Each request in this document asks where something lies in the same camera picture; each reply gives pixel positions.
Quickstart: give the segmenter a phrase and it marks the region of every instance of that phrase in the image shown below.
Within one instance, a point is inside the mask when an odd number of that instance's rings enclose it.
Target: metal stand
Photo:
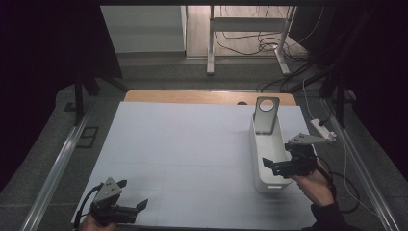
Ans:
[[[214,6],[211,6],[210,39],[207,53],[207,74],[214,75],[214,36],[215,32],[280,32],[279,44],[274,52],[284,75],[291,74],[286,64],[283,46],[292,23],[295,7],[291,7],[288,18],[252,18],[252,17],[214,17]]]

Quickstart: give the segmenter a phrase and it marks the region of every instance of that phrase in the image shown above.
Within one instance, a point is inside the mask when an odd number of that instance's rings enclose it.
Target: wire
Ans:
[[[302,83],[303,83],[303,93],[305,94],[305,99],[306,99],[306,107],[307,107],[307,111],[309,112],[309,115],[312,119],[315,119],[312,115],[312,113],[310,112],[310,108],[309,108],[309,101],[307,100],[307,95],[306,95],[306,90],[305,90],[305,80],[303,79]]]
[[[73,227],[72,227],[73,231],[78,231],[79,230],[79,223],[81,221],[81,217],[83,216],[82,211],[84,210],[85,204],[87,203],[90,195],[93,194],[93,192],[96,192],[96,191],[99,191],[100,189],[102,189],[103,185],[104,184],[101,183],[100,185],[93,187],[93,189],[90,190],[88,192],[88,194],[85,196],[84,200],[82,201],[80,209],[76,213],[74,224],[73,224]]]
[[[243,52],[241,52],[241,51],[234,50],[234,49],[232,49],[232,48],[230,48],[230,47],[221,45],[221,43],[219,43],[219,41],[218,41],[217,32],[215,32],[214,35],[216,36],[216,41],[217,41],[217,43],[218,43],[218,45],[219,45],[220,47],[225,48],[225,49],[230,50],[230,51],[234,51],[234,52],[236,52],[236,53],[238,53],[238,54],[250,56],[250,55],[256,55],[256,54],[261,53],[261,52],[265,52],[265,50],[263,50],[262,48],[259,48],[259,50],[258,50],[257,52],[253,52],[253,53],[243,53]]]
[[[304,38],[304,39],[302,39],[302,40],[300,40],[300,41],[297,41],[296,43],[290,45],[289,47],[294,46],[294,45],[296,45],[296,44],[299,44],[300,42],[306,40],[309,36],[311,36],[311,35],[315,32],[316,28],[318,27],[318,25],[319,25],[319,23],[320,23],[321,16],[323,15],[323,12],[324,12],[324,7],[321,8],[321,12],[320,12],[320,16],[319,16],[318,22],[316,23],[315,28],[313,28],[312,32],[309,33],[309,35],[308,35],[306,38]]]
[[[278,80],[275,80],[275,81],[273,81],[273,82],[270,82],[270,83],[266,84],[266,85],[261,89],[261,93],[264,92],[264,90],[265,90],[267,87],[269,87],[269,86],[271,86],[271,85],[273,85],[273,84],[276,84],[276,83],[278,83],[278,82],[281,82],[281,81],[283,81],[283,80],[286,80],[286,78],[278,79]]]
[[[345,147],[345,143],[344,143],[344,174],[343,174],[343,179],[344,179],[344,186],[345,189],[347,190],[347,192],[351,195],[351,197],[353,197],[359,204],[361,204],[367,211],[369,211],[370,213],[372,213],[373,215],[375,215],[376,217],[380,218],[379,215],[377,215],[375,212],[373,212],[371,209],[369,209],[363,202],[361,202],[360,198],[356,198],[348,189],[347,183],[346,183],[346,171],[347,171],[347,150]]]

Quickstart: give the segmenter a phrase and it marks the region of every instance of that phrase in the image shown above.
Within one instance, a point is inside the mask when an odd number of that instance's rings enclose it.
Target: power cord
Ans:
[[[347,183],[346,183],[346,179],[347,179],[347,178],[346,178],[346,172],[347,172],[347,150],[346,150],[346,148],[345,148],[345,143],[344,143],[344,173],[343,173],[343,179],[344,179],[345,189],[346,189],[347,192],[351,195],[351,197],[353,197],[353,198],[357,201],[358,204],[361,204],[367,211],[369,211],[370,213],[372,213],[374,216],[380,218],[379,215],[377,215],[375,212],[373,212],[371,209],[369,209],[369,207],[367,207],[367,206],[360,200],[360,196],[355,197],[355,196],[350,192],[350,190],[348,189]]]
[[[85,196],[84,200],[82,201],[82,204],[81,204],[80,209],[77,211],[77,213],[76,213],[76,215],[75,215],[75,220],[74,220],[74,224],[73,224],[73,227],[72,227],[72,230],[73,230],[73,231],[79,231],[79,224],[80,224],[80,222],[81,222],[81,217],[83,216],[82,213],[83,213],[85,204],[87,203],[89,197],[90,197],[94,192],[100,191],[100,190],[102,189],[103,185],[104,185],[104,184],[101,183],[100,185],[93,187],[92,190],[90,190],[90,191],[88,192],[88,194]]]

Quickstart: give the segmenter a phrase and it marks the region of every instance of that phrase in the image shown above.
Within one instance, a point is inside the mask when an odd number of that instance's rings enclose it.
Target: metal rail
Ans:
[[[334,116],[331,116],[330,120],[334,125],[336,133],[340,135],[340,138],[344,142],[347,155],[348,157],[350,157],[350,162],[353,164],[354,170],[356,171],[364,189],[366,190],[372,206],[374,207],[378,218],[381,220],[385,230],[399,230],[399,227],[387,201],[384,199],[381,191],[378,190],[376,184],[372,180],[369,171],[364,165],[364,162],[361,159],[360,154],[354,146],[353,142],[351,141],[350,136],[348,135],[346,130],[341,127]]]
[[[94,99],[91,99],[88,106],[85,109],[85,114],[80,120],[77,126],[74,126],[70,131],[66,141],[63,145],[63,148],[60,151],[60,154],[57,157],[54,165],[52,166],[44,184],[42,185],[41,190],[31,207],[28,216],[23,222],[20,230],[37,230],[39,223],[42,220],[42,217],[45,214],[45,211],[51,201],[51,198],[57,189],[57,186],[61,180],[61,177],[64,174],[64,170],[68,161],[71,157],[71,154],[77,144],[79,138],[81,137],[82,131],[84,130],[85,125],[89,119],[89,112],[91,111],[94,104]]]

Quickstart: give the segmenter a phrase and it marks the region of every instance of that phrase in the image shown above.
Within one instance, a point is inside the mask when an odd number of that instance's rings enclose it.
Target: white plastic container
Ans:
[[[262,160],[262,158],[267,158],[273,162],[289,161],[282,139],[279,118],[277,117],[275,120],[271,135],[260,135],[255,133],[252,116],[249,136],[255,176],[255,188],[260,193],[282,192],[293,180],[285,179],[282,176],[274,176],[272,169],[265,167]]]

